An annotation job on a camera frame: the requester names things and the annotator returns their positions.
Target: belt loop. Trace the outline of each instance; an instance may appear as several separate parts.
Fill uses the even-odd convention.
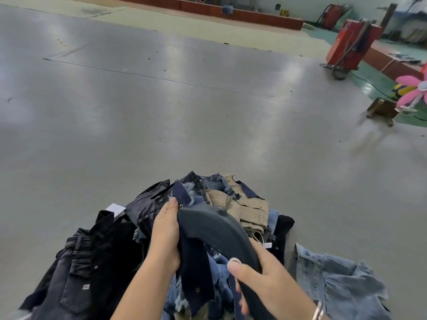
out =
[[[81,242],[82,242],[82,236],[79,236],[77,238],[76,247],[74,248],[73,255],[77,255],[77,253],[79,252]]]

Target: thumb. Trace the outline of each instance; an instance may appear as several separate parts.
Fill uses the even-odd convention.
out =
[[[231,258],[227,264],[228,271],[239,281],[248,285],[255,293],[263,285],[263,276],[237,258]]]

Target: gray floor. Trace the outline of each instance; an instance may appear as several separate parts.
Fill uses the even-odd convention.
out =
[[[365,121],[321,59],[0,6],[0,310],[97,211],[235,173],[315,252],[365,260],[396,319],[427,291],[427,131]]]

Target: fingernail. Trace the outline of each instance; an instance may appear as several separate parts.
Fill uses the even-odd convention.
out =
[[[237,258],[231,258],[227,263],[227,269],[230,271],[230,273],[238,272],[240,269],[240,266],[242,265],[242,262]]]

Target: white wall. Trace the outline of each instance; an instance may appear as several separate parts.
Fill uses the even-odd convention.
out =
[[[249,0],[233,0],[236,3],[246,4]],[[256,0],[254,7],[261,8],[262,12],[274,13],[276,4],[290,10],[290,15],[308,21],[317,21],[323,10],[329,4],[352,4],[357,13],[370,20],[381,22],[384,10],[377,7],[388,7],[390,3],[401,3],[406,0]]]

